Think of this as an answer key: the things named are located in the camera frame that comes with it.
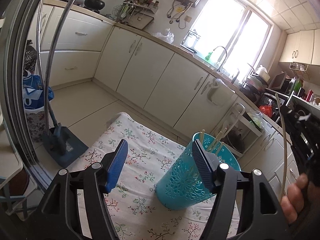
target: blue plastic bag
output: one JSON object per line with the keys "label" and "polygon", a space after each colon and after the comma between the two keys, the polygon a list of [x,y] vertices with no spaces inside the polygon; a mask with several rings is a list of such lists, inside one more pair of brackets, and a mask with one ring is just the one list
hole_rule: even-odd
{"label": "blue plastic bag", "polygon": [[[29,71],[22,80],[22,96],[25,109],[38,109],[44,106],[44,91],[40,76],[33,75]],[[54,93],[49,87],[49,101],[54,98]]]}

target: kitchen counter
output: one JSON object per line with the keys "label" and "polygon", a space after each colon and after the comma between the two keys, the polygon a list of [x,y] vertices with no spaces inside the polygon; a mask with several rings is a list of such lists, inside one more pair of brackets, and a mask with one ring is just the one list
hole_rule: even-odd
{"label": "kitchen counter", "polygon": [[[57,7],[62,7],[64,8],[66,6],[66,2],[63,2],[63,1],[60,1],[60,0],[44,0],[44,4],[47,4],[47,5],[52,5],[52,6],[57,6]],[[199,60],[197,59],[198,57],[194,57],[194,55],[192,53],[189,53],[189,52],[186,52],[185,50],[183,50],[182,48],[179,48],[177,46],[174,46],[174,45],[171,45],[171,44],[168,44],[167,42],[165,41],[162,41],[154,36],[152,36],[151,34],[147,33],[147,32],[144,32],[144,31],[141,31],[141,30],[138,30],[138,29],[135,29],[135,28],[132,28],[130,26],[127,26],[127,25],[123,25],[123,24],[120,24],[120,23],[116,23],[112,20],[110,20],[109,18],[106,18],[98,13],[95,13],[95,12],[92,12],[88,9],[85,9],[85,8],[82,8],[80,6],[77,6],[77,5],[73,5],[71,7],[71,10],[74,10],[74,11],[77,11],[77,12],[80,12],[80,13],[83,13],[83,14],[86,14],[86,15],[89,15],[91,17],[94,17],[96,19],[99,19],[99,20],[102,20],[102,21],[105,21],[111,25],[114,25],[116,27],[119,27],[119,28],[123,28],[125,30],[128,30],[130,32],[133,32],[133,33],[136,33],[138,35],[141,35],[142,37],[145,37],[147,39],[150,39],[172,51],[174,51],[175,53],[178,53],[180,54],[181,56],[185,57],[186,59],[192,61],[193,63],[195,63],[196,65],[198,65],[200,68],[202,68],[203,70],[207,71],[209,74],[211,74],[212,76],[216,77],[216,78],[219,78],[221,80],[223,80],[223,82],[230,88],[232,89],[233,91],[235,91],[235,93],[241,97],[249,106],[251,106],[253,109],[255,110],[259,110],[257,108],[257,106],[252,102],[250,101],[242,92],[240,92],[240,90],[235,86],[233,85],[229,80],[227,80],[226,78],[224,78],[221,73],[217,73],[215,70],[213,70],[212,68],[210,68],[210,64],[205,62],[204,60]],[[281,133],[283,135],[283,130],[282,128],[277,125],[273,120],[271,120],[268,116],[266,116],[265,114],[263,114],[263,118],[268,122],[270,123],[279,133]],[[291,140],[290,140],[290,137],[289,135],[287,134],[287,140],[291,143]]]}

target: tiled floor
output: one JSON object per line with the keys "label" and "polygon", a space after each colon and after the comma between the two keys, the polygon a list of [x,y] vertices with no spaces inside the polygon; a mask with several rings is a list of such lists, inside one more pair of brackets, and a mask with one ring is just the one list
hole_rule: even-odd
{"label": "tiled floor", "polygon": [[[58,122],[67,126],[87,146],[91,146],[107,129],[106,122],[119,112],[167,137],[186,145],[187,142],[160,127],[130,106],[106,92],[94,82],[86,82],[54,91],[51,102]],[[36,154],[49,174],[54,177],[60,166],[50,157],[43,145],[35,144]]]}

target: window frame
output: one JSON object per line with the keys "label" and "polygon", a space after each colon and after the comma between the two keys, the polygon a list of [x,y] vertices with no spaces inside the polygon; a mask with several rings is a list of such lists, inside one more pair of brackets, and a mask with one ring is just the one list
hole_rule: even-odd
{"label": "window frame", "polygon": [[[194,26],[195,26],[196,22],[198,21],[199,17],[201,16],[202,12],[204,11],[205,6],[207,5],[207,3],[209,1],[210,0],[208,0],[206,2],[206,4],[204,5],[204,7],[202,8],[200,14],[198,15],[197,19],[192,24],[192,26],[189,29],[189,31],[194,29]],[[271,30],[272,30],[273,23],[269,20],[269,18],[266,15],[264,15],[264,13],[262,11],[254,8],[254,6],[252,6],[252,4],[248,0],[243,0],[243,1],[242,0],[235,0],[235,1],[238,2],[239,4],[241,4],[242,6],[244,6],[245,10],[243,12],[243,15],[241,17],[241,20],[239,22],[238,27],[236,28],[236,30],[234,31],[234,33],[231,36],[230,40],[228,41],[228,44],[226,45],[226,50],[227,50],[228,56],[230,56],[230,54],[232,53],[237,41],[239,40],[239,38],[240,38],[240,36],[242,34],[243,29],[244,29],[246,23],[248,22],[248,20],[249,20],[249,18],[250,18],[252,13],[255,13],[258,17],[260,17],[268,25],[268,28],[267,28],[267,31],[266,31],[265,36],[263,38],[263,41],[262,41],[262,43],[261,43],[261,45],[260,45],[260,47],[259,47],[259,49],[257,51],[257,54],[256,54],[256,56],[254,58],[253,68],[256,69],[257,68],[257,64],[259,63],[258,59],[264,53],[263,48],[266,47],[266,45],[268,43],[268,37],[271,35]],[[224,56],[225,56],[225,51],[223,50],[221,55],[218,57],[218,62],[221,62]]]}

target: wall socket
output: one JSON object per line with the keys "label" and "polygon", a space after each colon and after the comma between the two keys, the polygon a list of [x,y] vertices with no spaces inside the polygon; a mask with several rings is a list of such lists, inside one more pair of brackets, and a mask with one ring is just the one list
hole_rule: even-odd
{"label": "wall socket", "polygon": [[192,19],[192,18],[191,18],[190,16],[188,16],[188,15],[184,18],[184,20],[185,20],[186,22],[190,22],[191,19]]}

